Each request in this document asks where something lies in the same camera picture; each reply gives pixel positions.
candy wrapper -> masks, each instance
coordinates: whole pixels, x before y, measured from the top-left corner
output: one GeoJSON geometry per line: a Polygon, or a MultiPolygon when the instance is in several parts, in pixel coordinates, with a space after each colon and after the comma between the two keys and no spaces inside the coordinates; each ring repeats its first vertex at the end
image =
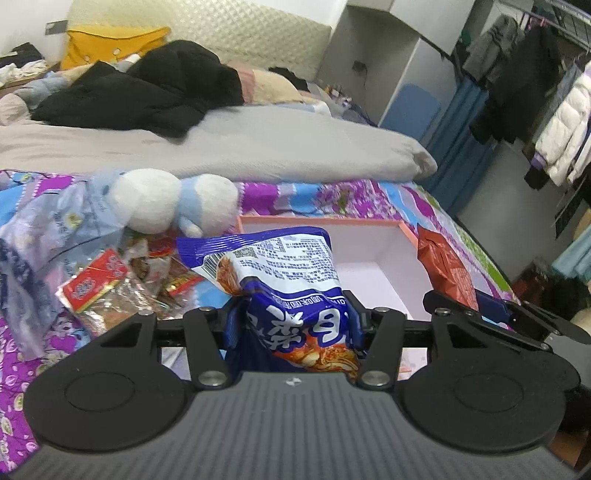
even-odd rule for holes
{"type": "Polygon", "coordinates": [[[168,277],[175,250],[174,240],[169,236],[134,237],[124,248],[122,259],[130,264],[150,294],[157,296],[168,277]]]}
{"type": "Polygon", "coordinates": [[[182,318],[189,310],[199,306],[195,286],[204,278],[185,267],[180,260],[170,259],[168,277],[162,284],[158,299],[169,306],[167,316],[163,320],[182,318]]]}
{"type": "Polygon", "coordinates": [[[419,225],[418,259],[435,290],[478,311],[470,274],[443,235],[419,225]]]}
{"type": "Polygon", "coordinates": [[[95,336],[140,310],[152,310],[159,317],[165,315],[165,308],[150,296],[113,249],[100,254],[60,286],[57,297],[95,336]]]}

black clothing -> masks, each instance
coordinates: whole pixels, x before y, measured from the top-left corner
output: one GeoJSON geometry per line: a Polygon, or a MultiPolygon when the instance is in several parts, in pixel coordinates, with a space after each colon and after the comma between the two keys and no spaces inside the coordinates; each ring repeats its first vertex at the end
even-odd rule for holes
{"type": "Polygon", "coordinates": [[[526,141],[545,93],[558,81],[559,65],[560,53],[550,29],[532,28],[515,47],[482,112],[470,124],[474,138],[481,144],[491,135],[497,141],[526,141]]]}
{"type": "Polygon", "coordinates": [[[236,70],[202,46],[177,40],[149,51],[127,73],[96,63],[31,117],[64,127],[144,129],[178,138],[208,110],[243,103],[236,70]]]}
{"type": "Polygon", "coordinates": [[[301,90],[302,92],[309,92],[310,91],[308,89],[308,82],[305,81],[304,79],[297,77],[296,74],[293,73],[291,70],[287,70],[283,67],[271,67],[269,69],[269,72],[278,73],[282,77],[285,77],[286,79],[288,79],[290,81],[290,83],[295,88],[297,88],[298,90],[301,90]]]}
{"type": "Polygon", "coordinates": [[[17,52],[16,55],[0,56],[0,69],[14,63],[17,68],[22,68],[30,61],[43,60],[43,55],[30,43],[23,43],[14,47],[9,53],[17,52]]]}
{"type": "Polygon", "coordinates": [[[534,190],[541,190],[548,183],[550,177],[544,170],[538,170],[535,167],[530,169],[525,174],[525,182],[534,190]]]}

snack bag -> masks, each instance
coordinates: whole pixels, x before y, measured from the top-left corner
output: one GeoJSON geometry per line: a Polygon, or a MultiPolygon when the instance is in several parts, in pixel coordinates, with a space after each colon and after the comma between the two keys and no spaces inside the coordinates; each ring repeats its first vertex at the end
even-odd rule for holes
{"type": "Polygon", "coordinates": [[[417,258],[427,270],[435,290],[478,311],[470,274],[443,235],[419,225],[417,258]]]}
{"type": "Polygon", "coordinates": [[[112,248],[60,286],[56,295],[94,336],[102,335],[140,310],[153,310],[159,317],[164,314],[162,305],[150,296],[112,248]]]}
{"type": "Polygon", "coordinates": [[[130,264],[147,290],[156,296],[168,277],[175,250],[174,240],[168,236],[145,236],[132,239],[122,258],[130,264]]]}
{"type": "Polygon", "coordinates": [[[203,277],[185,267],[180,260],[171,257],[168,277],[162,283],[157,297],[169,307],[163,320],[182,318],[189,310],[199,307],[199,294],[195,286],[203,280],[203,277]]]}
{"type": "Polygon", "coordinates": [[[234,296],[249,296],[251,330],[274,356],[355,378],[349,312],[328,233],[295,227],[218,238],[180,238],[188,267],[234,296]]]}

pillow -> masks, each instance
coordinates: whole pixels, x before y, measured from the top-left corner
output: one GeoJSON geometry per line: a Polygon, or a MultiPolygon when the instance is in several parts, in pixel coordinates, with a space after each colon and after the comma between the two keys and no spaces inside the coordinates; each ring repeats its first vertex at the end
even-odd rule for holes
{"type": "Polygon", "coordinates": [[[77,79],[82,77],[86,72],[88,72],[88,70],[90,70],[90,67],[92,67],[93,65],[93,63],[89,63],[88,65],[80,65],[79,67],[74,67],[72,69],[59,72],[58,75],[65,78],[71,85],[77,79]]]}
{"type": "Polygon", "coordinates": [[[281,75],[237,62],[228,62],[228,66],[238,72],[244,103],[269,105],[302,101],[296,87],[281,75]]]}
{"type": "Polygon", "coordinates": [[[168,27],[157,29],[85,25],[69,29],[66,56],[61,69],[68,70],[97,61],[115,63],[133,53],[144,55],[166,43],[168,27]]]}

red package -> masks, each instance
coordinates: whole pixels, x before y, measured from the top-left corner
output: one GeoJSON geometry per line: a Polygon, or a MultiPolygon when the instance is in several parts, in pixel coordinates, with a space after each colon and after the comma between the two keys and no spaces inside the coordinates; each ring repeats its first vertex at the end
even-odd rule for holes
{"type": "Polygon", "coordinates": [[[470,274],[443,235],[419,225],[417,258],[427,270],[433,290],[478,310],[470,274]]]}

